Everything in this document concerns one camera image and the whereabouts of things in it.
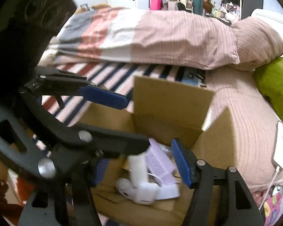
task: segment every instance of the bottle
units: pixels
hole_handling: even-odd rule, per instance
[[[212,7],[212,14],[214,13],[214,11],[216,10],[216,2],[214,2],[213,7]]]

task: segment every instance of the pillow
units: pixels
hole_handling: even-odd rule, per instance
[[[261,19],[248,17],[231,27],[240,58],[240,64],[230,65],[232,68],[253,70],[283,55],[283,39]]]
[[[269,97],[277,115],[283,121],[283,58],[262,65],[254,74],[256,85],[263,96]]]

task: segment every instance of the blue gripper pad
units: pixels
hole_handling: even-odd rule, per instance
[[[126,96],[97,86],[81,87],[78,92],[85,100],[119,110],[126,108],[129,103]]]
[[[183,152],[176,139],[172,140],[171,151],[183,183],[190,188],[193,184],[191,179],[191,168],[183,155]]]
[[[97,186],[102,182],[110,159],[100,159],[94,167],[93,186]]]

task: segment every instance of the white cylinder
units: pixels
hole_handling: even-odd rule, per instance
[[[129,155],[130,180],[134,188],[142,182],[149,182],[148,169],[146,165],[146,153],[140,155]]]

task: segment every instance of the open cardboard box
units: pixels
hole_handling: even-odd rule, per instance
[[[226,109],[207,131],[201,129],[213,94],[179,82],[136,77],[133,114],[91,104],[80,122],[144,134],[168,146],[173,138],[180,138],[198,159],[226,169],[235,166],[234,130],[229,110]],[[111,160],[102,183],[92,189],[98,212],[124,225],[181,225],[193,190],[181,184],[179,198],[156,201],[151,206],[135,204],[115,189],[116,180],[123,176],[124,162],[125,157]],[[213,201],[216,201],[218,194],[214,196]]]

